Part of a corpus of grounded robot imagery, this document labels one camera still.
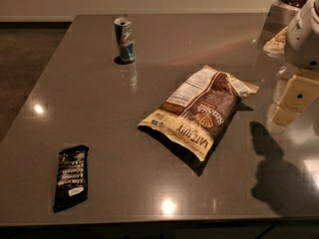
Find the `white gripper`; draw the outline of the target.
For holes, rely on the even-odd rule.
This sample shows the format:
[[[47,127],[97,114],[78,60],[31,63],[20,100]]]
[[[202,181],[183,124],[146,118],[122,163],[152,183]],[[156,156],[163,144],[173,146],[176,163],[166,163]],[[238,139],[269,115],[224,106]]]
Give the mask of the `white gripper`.
[[[319,69],[319,0],[308,0],[289,23],[284,55],[297,68]],[[281,78],[267,118],[272,123],[288,126],[318,97],[319,73],[301,71],[290,78]]]

